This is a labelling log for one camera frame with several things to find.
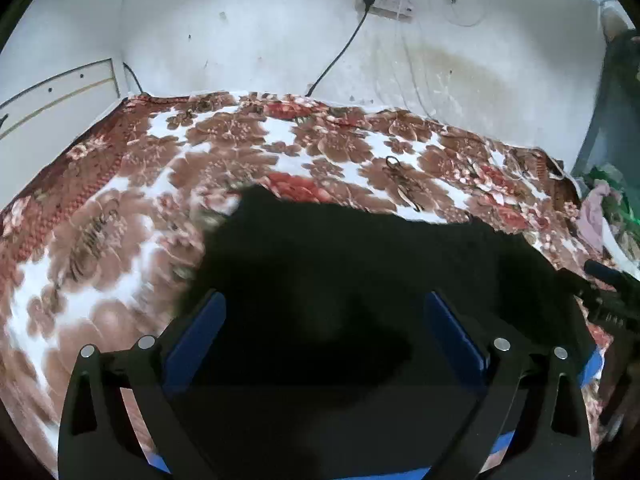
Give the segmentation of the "white wall power strip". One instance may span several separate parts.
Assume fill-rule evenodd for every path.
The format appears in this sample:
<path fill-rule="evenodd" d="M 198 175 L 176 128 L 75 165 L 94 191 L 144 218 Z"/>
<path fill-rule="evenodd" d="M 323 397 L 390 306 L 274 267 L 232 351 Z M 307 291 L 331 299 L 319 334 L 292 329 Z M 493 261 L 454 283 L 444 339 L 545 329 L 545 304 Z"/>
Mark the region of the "white wall power strip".
<path fill-rule="evenodd" d="M 398 21 L 411 21 L 414 5 L 410 0 L 357 0 L 370 13 Z"/>

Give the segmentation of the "pink cloth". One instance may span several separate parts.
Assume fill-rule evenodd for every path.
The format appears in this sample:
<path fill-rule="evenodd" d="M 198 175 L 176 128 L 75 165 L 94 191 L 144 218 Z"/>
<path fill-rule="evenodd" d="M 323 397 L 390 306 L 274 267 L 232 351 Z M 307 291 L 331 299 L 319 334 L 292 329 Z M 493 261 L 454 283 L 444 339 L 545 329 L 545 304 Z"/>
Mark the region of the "pink cloth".
<path fill-rule="evenodd" d="M 579 238 L 599 254 L 603 249 L 603 201 L 611 195 L 611 187 L 605 180 L 596 180 L 596 185 L 587 194 L 580 206 L 576 228 Z"/>

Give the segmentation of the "white wooden headboard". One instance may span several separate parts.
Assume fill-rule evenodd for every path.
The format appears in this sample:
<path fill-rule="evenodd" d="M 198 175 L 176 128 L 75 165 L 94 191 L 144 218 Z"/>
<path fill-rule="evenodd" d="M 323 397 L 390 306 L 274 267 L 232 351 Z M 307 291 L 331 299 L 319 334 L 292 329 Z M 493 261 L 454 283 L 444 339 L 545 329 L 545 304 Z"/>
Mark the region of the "white wooden headboard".
<path fill-rule="evenodd" d="M 119 98 L 107 58 L 41 81 L 2 103 L 0 204 L 11 203 Z"/>

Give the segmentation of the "hanging blue denim garment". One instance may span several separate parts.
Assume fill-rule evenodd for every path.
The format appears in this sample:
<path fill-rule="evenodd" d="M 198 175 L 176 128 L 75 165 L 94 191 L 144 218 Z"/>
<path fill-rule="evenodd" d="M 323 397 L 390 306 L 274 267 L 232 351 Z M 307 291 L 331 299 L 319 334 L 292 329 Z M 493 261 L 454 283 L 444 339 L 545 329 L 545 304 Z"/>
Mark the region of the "hanging blue denim garment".
<path fill-rule="evenodd" d="M 611 164 L 639 186 L 639 32 L 631 29 L 606 47 L 591 122 L 573 174 Z"/>

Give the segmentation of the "floral brown red bed blanket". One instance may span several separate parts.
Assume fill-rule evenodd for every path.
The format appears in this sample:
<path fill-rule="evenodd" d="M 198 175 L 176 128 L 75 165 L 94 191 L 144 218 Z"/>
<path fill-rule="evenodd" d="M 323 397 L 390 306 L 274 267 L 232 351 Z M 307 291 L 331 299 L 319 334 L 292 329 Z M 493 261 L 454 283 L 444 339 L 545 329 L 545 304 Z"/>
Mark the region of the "floral brown red bed blanket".
<path fill-rule="evenodd" d="M 1 214 L 1 402 L 45 471 L 77 351 L 162 330 L 204 230 L 254 183 L 410 220 L 479 218 L 558 268 L 592 256 L 575 231 L 574 183 L 539 148 L 290 94 L 129 99 Z"/>

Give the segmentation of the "white sock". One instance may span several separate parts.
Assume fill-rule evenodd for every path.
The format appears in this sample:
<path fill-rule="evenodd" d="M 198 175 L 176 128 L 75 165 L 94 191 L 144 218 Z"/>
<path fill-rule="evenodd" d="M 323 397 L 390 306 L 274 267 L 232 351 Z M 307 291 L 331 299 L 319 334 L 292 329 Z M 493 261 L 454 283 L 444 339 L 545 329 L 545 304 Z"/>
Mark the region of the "white sock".
<path fill-rule="evenodd" d="M 611 259 L 615 262 L 616 268 L 632 275 L 636 280 L 639 278 L 639 268 L 631 260 L 627 258 L 625 253 L 618 246 L 608 222 L 602 220 L 602 240 L 603 246 L 611 255 Z"/>

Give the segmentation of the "blue and black hooded jacket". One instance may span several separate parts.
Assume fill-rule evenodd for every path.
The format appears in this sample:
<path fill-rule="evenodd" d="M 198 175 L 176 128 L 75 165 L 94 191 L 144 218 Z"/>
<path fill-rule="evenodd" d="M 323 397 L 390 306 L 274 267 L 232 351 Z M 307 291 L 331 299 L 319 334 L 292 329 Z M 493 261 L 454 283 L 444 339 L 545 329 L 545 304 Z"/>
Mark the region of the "blue and black hooded jacket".
<path fill-rule="evenodd" d="M 560 269 L 521 235 L 297 203 L 257 185 L 203 242 L 178 317 L 212 290 L 226 318 L 171 405 L 213 479 L 428 473 L 476 401 L 425 324 L 430 292 L 527 344 L 498 476 L 591 477 L 579 386 L 594 343 Z"/>

